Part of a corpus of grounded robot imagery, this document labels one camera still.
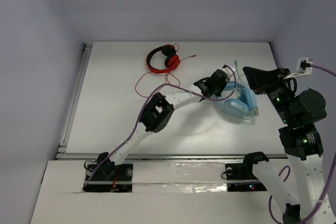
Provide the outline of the light blue headphones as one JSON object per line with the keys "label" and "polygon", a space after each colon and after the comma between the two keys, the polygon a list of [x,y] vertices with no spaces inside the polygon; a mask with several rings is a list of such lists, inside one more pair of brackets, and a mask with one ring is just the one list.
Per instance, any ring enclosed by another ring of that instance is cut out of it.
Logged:
{"label": "light blue headphones", "polygon": [[238,91],[239,97],[219,101],[220,97],[214,96],[219,110],[243,120],[251,120],[259,115],[256,95],[248,86],[230,81],[223,91]]}

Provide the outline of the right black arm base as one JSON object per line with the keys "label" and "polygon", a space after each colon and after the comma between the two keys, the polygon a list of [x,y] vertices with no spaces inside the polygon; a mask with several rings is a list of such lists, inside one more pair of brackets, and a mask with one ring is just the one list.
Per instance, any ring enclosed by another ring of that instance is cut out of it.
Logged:
{"label": "right black arm base", "polygon": [[266,187],[253,175],[253,165],[261,161],[269,161],[263,152],[249,153],[244,156],[242,163],[229,163],[221,178],[228,182],[229,192],[266,191]]}

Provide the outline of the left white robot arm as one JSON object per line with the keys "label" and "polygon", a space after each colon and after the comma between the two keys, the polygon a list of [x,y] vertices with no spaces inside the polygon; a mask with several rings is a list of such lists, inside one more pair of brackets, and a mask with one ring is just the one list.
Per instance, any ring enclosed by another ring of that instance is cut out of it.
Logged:
{"label": "left white robot arm", "polygon": [[99,172],[105,179],[113,178],[116,175],[117,166],[122,164],[145,138],[162,131],[169,123],[173,112],[192,103],[212,101],[212,96],[221,95],[231,77],[235,77],[235,69],[224,65],[210,77],[194,82],[187,89],[170,85],[179,89],[179,92],[163,95],[155,89],[141,108],[131,134],[112,150],[99,154],[97,166],[93,171]]}

